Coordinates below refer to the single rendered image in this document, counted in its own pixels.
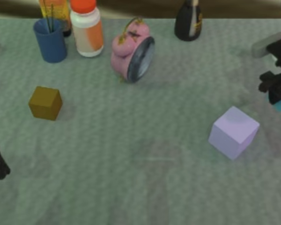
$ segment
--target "pen holder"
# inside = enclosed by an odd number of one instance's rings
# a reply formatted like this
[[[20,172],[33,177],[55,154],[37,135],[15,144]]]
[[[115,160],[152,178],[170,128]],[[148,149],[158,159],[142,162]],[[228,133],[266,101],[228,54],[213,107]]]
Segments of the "pen holder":
[[[140,80],[151,64],[155,40],[140,18],[132,19],[112,42],[111,66],[127,82]]]
[[[57,63],[66,58],[67,49],[60,21],[51,20],[52,18],[43,18],[36,21],[33,30],[43,59],[49,63]],[[48,23],[51,22],[53,23],[53,31],[50,32]]]

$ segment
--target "green surface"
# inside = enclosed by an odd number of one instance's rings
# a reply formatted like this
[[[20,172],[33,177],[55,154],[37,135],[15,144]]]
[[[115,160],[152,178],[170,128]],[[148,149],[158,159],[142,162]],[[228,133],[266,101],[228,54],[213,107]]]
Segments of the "green surface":
[[[173,20],[146,20],[153,64],[136,84],[110,67],[128,20],[104,20],[102,55],[42,61],[34,20],[0,20],[0,225],[281,225],[281,112],[258,92],[270,56],[250,46],[281,20],[204,20],[200,39]],[[36,86],[60,90],[56,121],[33,118]],[[232,162],[207,139],[232,105],[260,124]]]

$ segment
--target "brown cube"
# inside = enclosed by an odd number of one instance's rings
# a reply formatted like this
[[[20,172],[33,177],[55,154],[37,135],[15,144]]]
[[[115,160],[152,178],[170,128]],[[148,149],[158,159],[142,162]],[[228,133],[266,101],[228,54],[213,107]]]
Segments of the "brown cube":
[[[59,90],[40,86],[37,86],[29,101],[33,116],[46,120],[56,120],[61,106]]]

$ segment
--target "pink alarm clock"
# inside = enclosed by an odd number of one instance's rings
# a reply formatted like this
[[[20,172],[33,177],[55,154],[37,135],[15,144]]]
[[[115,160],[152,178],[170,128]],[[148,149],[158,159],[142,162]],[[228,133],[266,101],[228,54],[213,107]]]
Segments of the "pink alarm clock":
[[[111,66],[126,81],[135,83],[150,66],[154,50],[155,41],[148,25],[134,18],[112,42]]]

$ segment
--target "bottle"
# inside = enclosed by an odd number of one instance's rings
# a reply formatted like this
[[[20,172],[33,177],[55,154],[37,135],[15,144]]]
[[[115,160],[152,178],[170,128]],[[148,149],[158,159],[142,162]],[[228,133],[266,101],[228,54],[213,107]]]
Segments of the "bottle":
[[[186,0],[175,21],[175,35],[183,41],[194,41],[202,29],[202,13],[199,0]]]
[[[104,47],[104,39],[96,0],[71,0],[70,3],[77,51],[84,57],[99,55]]]
[[[71,35],[70,10],[67,0],[39,0],[39,5],[44,18],[53,15],[55,19],[61,22],[64,36],[68,37]]]

